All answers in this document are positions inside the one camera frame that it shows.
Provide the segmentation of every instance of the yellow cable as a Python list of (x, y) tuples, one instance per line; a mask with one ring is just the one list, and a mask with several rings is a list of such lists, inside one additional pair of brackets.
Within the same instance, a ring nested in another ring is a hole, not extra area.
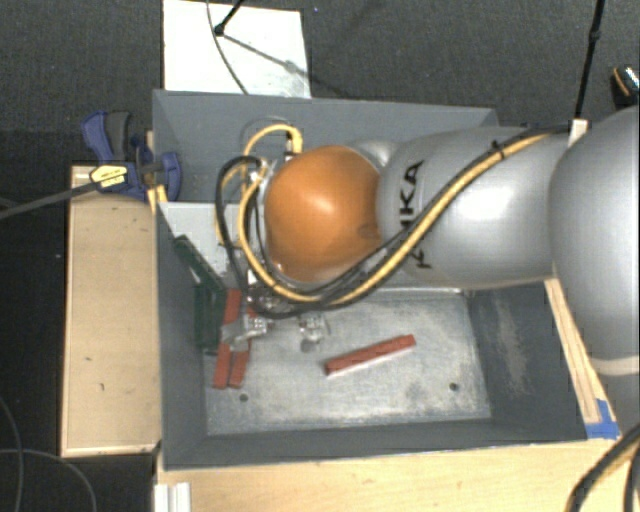
[[(291, 126), (284, 123), (276, 123), (276, 124), (271, 124), (269, 126), (266, 126), (262, 130), (259, 130), (258, 132), (256, 132), (245, 145), (242, 155), (249, 156), (251, 154), (251, 151), (253, 150), (253, 147), (260, 141), (260, 139), (262, 139), (266, 135), (269, 135), (270, 133), (280, 132), (280, 131), (288, 133), (289, 136), (291, 137), (291, 152), (294, 154), (302, 153), (302, 133), (300, 133), (300, 130), (298, 130), (295, 126)], [(231, 179), (236, 174), (238, 174), (238, 172), (242, 174), (242, 193), (244, 194), (246, 192), (246, 185), (245, 185), (245, 182), (247, 179), (246, 164), (238, 164), (229, 170), (227, 175), (222, 180), (223, 190), (227, 186), (229, 181), (231, 181)], [(213, 227), (215, 229), (218, 240), (222, 240), (222, 236), (220, 236), (220, 225), (218, 223), (217, 217), (215, 216), (215, 213), (213, 217)]]
[(541, 139), (548, 137), (548, 134), (537, 135), (534, 137), (530, 137), (528, 139), (524, 139), (522, 141), (511, 144), (509, 147), (505, 148), (502, 152), (494, 153), (486, 160), (481, 163), (475, 165), (467, 173), (464, 174), (459, 180), (457, 180), (449, 189), (442, 195), (442, 197), (436, 202), (433, 208), (427, 213), (424, 219), (420, 221), (420, 224), (416, 227), (416, 229), (409, 235), (409, 237), (405, 240), (405, 242), (398, 248), (398, 250), (389, 258), (389, 261), (385, 263), (373, 276), (371, 276), (367, 281), (365, 281), (358, 288), (348, 293), (344, 297), (340, 297), (339, 299), (332, 302), (332, 304), (342, 304), (344, 302), (348, 302), (351, 299), (361, 295), (362, 293), (367, 292), (373, 286), (376, 286), (382, 279), (384, 279), (397, 265), (399, 265), (404, 257), (411, 252), (414, 247), (420, 242), (420, 239), (425, 235), (425, 233), (429, 230), (429, 228), (433, 225), (433, 223), (442, 215), (442, 212), (451, 204), (456, 196), (464, 190), (464, 188), (469, 185), (474, 179), (478, 176), (489, 170), (491, 167), (501, 162), (508, 156), (517, 153), (518, 151), (522, 151), (528, 146), (535, 144)]
[[(523, 149), (531, 146), (532, 144), (535, 144), (539, 140), (548, 137), (549, 135), (550, 134), (548, 133), (536, 135), (513, 143), (510, 146), (504, 148), (503, 151), (492, 154), (479, 164), (469, 169), (463, 176), (461, 176), (455, 183), (453, 183), (453, 185), (451, 185), (445, 191), (440, 199), (438, 199), (435, 205), (424, 217), (424, 219), (422, 219), (416, 226), (416, 228), (411, 232), (407, 240), (405, 240), (403, 244), (396, 250), (396, 252), (389, 258), (389, 261), (387, 261), (362, 285), (360, 285), (355, 290), (347, 293), (346, 295), (340, 297), (339, 299), (332, 301), (331, 305), (339, 305), (348, 302), (362, 295), (363, 293), (366, 293), (371, 288), (380, 283), (380, 281), (387, 277), (389, 273), (392, 272), (394, 268), (402, 262), (404, 257), (414, 249), (414, 247), (420, 242), (420, 239), (426, 234), (433, 223), (438, 219), (440, 215), (442, 215), (442, 212), (447, 208), (447, 206), (449, 206), (449, 204), (455, 199), (455, 197), (460, 192), (462, 192), (462, 190), (464, 190), (467, 185), (469, 185), (469, 183), (471, 183), (478, 176), (480, 176), (508, 156), (522, 151)], [(244, 216), (246, 215), (249, 200), (256, 192), (257, 188), (260, 186), (260, 183), (262, 182), (265, 174), (266, 169), (260, 172), (256, 180), (242, 195), (242, 198), (240, 200), (240, 208), (238, 211), (238, 234), (240, 246), (242, 247), (242, 250), (244, 251), (247, 260), (249, 261), (249, 264), (251, 265), (251, 268), (254, 270), (254, 272), (256, 272), (260, 276), (260, 278), (274, 291), (283, 295), (284, 297), (298, 302), (317, 302), (320, 299), (319, 296), (302, 295), (296, 292), (292, 292), (291, 290), (279, 285), (277, 281), (265, 270), (258, 258), (256, 258), (256, 256), (253, 254), (253, 251), (251, 250), (251, 247), (248, 243), (247, 236), (244, 231)]]

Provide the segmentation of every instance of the green object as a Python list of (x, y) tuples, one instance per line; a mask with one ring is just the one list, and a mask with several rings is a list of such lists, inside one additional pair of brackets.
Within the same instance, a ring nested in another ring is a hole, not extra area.
[(220, 343), (227, 288), (186, 236), (176, 238), (173, 246), (182, 262), (200, 280), (193, 288), (195, 343), (199, 347), (215, 350)]

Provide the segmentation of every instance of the white paper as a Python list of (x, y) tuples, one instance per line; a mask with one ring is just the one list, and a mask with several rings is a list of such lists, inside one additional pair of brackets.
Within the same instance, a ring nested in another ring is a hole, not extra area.
[[(215, 26), (231, 6), (210, 9)], [(218, 38), (249, 94), (311, 97), (299, 12), (241, 7), (225, 35), (279, 61)], [(242, 94), (213, 42), (204, 2), (164, 0), (164, 45), (165, 89)]]

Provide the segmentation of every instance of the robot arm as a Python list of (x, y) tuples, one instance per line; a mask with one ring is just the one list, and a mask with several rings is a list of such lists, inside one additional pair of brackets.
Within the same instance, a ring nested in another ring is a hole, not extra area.
[(566, 127), (483, 127), (302, 152), (241, 203), (263, 189), (263, 290), (295, 315), (345, 307), (400, 267), (465, 290), (557, 275), (627, 430), (640, 420), (638, 108), (568, 141)]

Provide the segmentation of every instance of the wooden block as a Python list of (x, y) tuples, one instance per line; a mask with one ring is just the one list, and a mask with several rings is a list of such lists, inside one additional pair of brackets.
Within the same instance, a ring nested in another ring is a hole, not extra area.
[(545, 282), (545, 287), (584, 422), (599, 423), (602, 418), (596, 400), (606, 400), (606, 394), (591, 365), (560, 282), (549, 279)]
[[(159, 465), (158, 481), (190, 482), (194, 512), (559, 512), (611, 446), (591, 440), (171, 472)], [(622, 510), (628, 467), (598, 482), (584, 512)]]
[(222, 325), (235, 322), (240, 316), (240, 304), (242, 303), (242, 292), (231, 288), (227, 290), (227, 304), (224, 308), (224, 318)]
[(368, 363), (369, 361), (389, 356), (401, 350), (409, 349), (415, 346), (415, 344), (416, 340), (412, 334), (399, 336), (331, 359), (325, 363), (324, 370), (327, 375), (333, 375), (337, 372)]
[(231, 375), (229, 376), (229, 387), (240, 389), (242, 382), (244, 381), (244, 375), (247, 371), (247, 364), (249, 363), (249, 353), (251, 352), (251, 340), (249, 340), (248, 350), (241, 352), (234, 352), (233, 366), (231, 368)]
[(227, 343), (218, 344), (218, 358), (216, 360), (216, 369), (213, 373), (213, 387), (215, 389), (227, 388), (232, 355), (231, 347)]
[[(93, 167), (74, 167), (72, 186)], [(150, 452), (160, 440), (155, 225), (148, 205), (71, 201), (60, 452)]]

